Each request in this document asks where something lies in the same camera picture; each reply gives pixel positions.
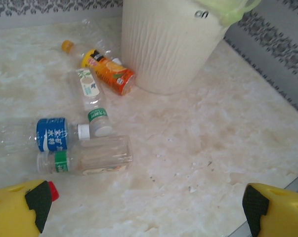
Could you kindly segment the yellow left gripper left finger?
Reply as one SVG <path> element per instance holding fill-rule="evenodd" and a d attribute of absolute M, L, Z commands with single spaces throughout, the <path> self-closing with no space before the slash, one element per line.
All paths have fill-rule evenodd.
<path fill-rule="evenodd" d="M 51 205 L 51 181 L 32 180 L 0 189 L 0 237 L 38 237 Z"/>

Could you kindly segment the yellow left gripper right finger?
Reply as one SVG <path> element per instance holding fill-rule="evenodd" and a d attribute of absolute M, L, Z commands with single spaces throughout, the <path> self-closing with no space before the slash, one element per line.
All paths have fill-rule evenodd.
<path fill-rule="evenodd" d="M 298 193 L 247 184 L 242 207 L 253 237 L 298 237 Z"/>

